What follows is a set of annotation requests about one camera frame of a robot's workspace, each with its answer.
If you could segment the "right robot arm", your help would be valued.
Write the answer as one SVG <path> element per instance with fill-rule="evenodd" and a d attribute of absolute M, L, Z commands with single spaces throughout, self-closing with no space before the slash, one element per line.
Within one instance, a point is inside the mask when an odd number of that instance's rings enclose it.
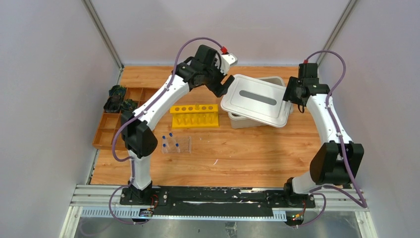
<path fill-rule="evenodd" d="M 364 155 L 363 146 L 343 129 L 330 88 L 319 82 L 317 68 L 307 60 L 299 64 L 298 76 L 289 78 L 283 96 L 284 102 L 297 105 L 301 113 L 309 110 L 321 141 L 309 171 L 289 178 L 284 185 L 283 200 L 289 207 L 297 206 L 321 186 L 352 184 Z"/>

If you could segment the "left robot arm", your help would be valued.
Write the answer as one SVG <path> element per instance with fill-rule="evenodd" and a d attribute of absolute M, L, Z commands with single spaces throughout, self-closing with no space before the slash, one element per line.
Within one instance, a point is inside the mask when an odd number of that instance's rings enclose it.
<path fill-rule="evenodd" d="M 192 89 L 205 86 L 220 98 L 234 81 L 228 71 L 238 62 L 227 49 L 200 45 L 194 56 L 176 62 L 168 80 L 142 106 L 123 113 L 119 132 L 128 151 L 131 176 L 121 198 L 139 205 L 156 202 L 150 175 L 151 154 L 158 145 L 153 130 L 164 114 Z"/>

